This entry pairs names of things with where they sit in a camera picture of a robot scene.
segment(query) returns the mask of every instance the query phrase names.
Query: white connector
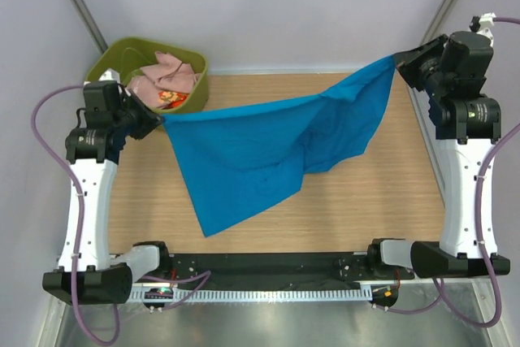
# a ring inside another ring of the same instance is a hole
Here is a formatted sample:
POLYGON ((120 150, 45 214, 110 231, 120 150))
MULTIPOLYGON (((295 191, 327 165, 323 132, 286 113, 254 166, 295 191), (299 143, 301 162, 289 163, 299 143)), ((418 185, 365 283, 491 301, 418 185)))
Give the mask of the white connector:
POLYGON ((482 14, 479 19, 479 30, 477 34, 481 36, 485 36, 491 40, 491 46, 493 46, 493 34, 491 33, 491 29, 495 26, 495 22, 493 21, 496 18, 494 12, 488 12, 487 14, 482 14))

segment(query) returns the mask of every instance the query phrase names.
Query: metal frame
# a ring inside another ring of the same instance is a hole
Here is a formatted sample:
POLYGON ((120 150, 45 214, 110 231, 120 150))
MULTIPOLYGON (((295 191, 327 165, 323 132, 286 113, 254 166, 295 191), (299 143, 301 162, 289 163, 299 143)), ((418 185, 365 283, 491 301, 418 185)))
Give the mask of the metal frame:
POLYGON ((92 17, 92 14, 90 14, 89 8, 85 4, 84 0, 71 0, 72 4, 74 5, 77 13, 79 14, 81 20, 83 20, 83 23, 87 30, 89 30, 90 35, 94 39, 94 42, 96 43, 96 46, 98 49, 103 53, 105 50, 108 49, 108 45, 106 44, 105 37, 103 37, 101 31, 99 30, 98 25, 96 24, 96 21, 92 17))
MULTIPOLYGON (((493 300, 493 287, 489 280, 473 279, 471 281, 473 291, 477 298, 480 313, 484 319, 490 319, 495 313, 495 301, 493 300)), ((503 314, 500 322, 495 326, 487 329, 487 334, 492 345, 503 345, 504 347, 513 346, 513 339, 508 333, 508 318, 503 314)))
POLYGON ((56 346, 58 340, 59 329, 62 326, 63 317, 65 316, 67 305, 58 298, 49 296, 47 304, 47 316, 43 322, 37 347, 53 347, 56 346))

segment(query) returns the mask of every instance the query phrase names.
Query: green basket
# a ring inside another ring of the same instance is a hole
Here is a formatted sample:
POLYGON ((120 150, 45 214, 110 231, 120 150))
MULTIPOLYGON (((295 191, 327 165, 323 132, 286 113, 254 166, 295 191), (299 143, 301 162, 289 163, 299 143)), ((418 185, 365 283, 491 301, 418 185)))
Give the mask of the green basket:
POLYGON ((141 67, 157 63, 155 58, 156 51, 173 54, 183 63, 191 64, 195 73, 200 73, 201 76, 182 105, 167 110, 155 108, 151 108, 151 110, 158 114, 181 114, 201 111, 210 96, 207 61, 202 54, 176 46, 137 37, 123 38, 114 42, 106 50, 86 76, 86 81, 99 80, 104 71, 112 68, 119 73, 121 83, 128 85, 134 76, 143 75, 141 67))

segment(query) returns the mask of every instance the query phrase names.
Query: metal floor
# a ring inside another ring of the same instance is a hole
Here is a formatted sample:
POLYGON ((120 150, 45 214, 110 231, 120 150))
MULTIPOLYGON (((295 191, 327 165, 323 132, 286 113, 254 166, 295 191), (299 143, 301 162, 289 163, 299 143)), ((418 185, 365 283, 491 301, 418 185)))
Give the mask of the metal floor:
MULTIPOLYGON (((471 284, 448 284, 447 289, 465 313, 482 319, 471 284)), ((423 307, 435 297, 432 284, 404 284, 396 307, 423 307)), ((162 314, 137 314, 142 308, 141 304, 121 307, 123 325, 116 346, 492 346, 486 330, 465 325, 444 303, 413 316, 373 310, 365 302, 186 305, 162 314)), ((113 324, 108 306, 83 307, 82 311, 91 327, 113 324)), ((112 332, 97 334, 108 340, 112 332)), ((70 308, 63 317, 57 346, 95 346, 76 325, 70 308)))

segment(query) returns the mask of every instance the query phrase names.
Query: blue fabric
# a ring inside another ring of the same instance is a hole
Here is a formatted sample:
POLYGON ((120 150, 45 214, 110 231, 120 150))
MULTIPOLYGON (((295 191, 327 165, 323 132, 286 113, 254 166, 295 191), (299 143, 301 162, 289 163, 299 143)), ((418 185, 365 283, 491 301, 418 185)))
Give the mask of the blue fabric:
POLYGON ((164 115, 204 235, 290 197, 304 174, 362 154, 383 118, 393 72, 387 57, 316 95, 164 115))

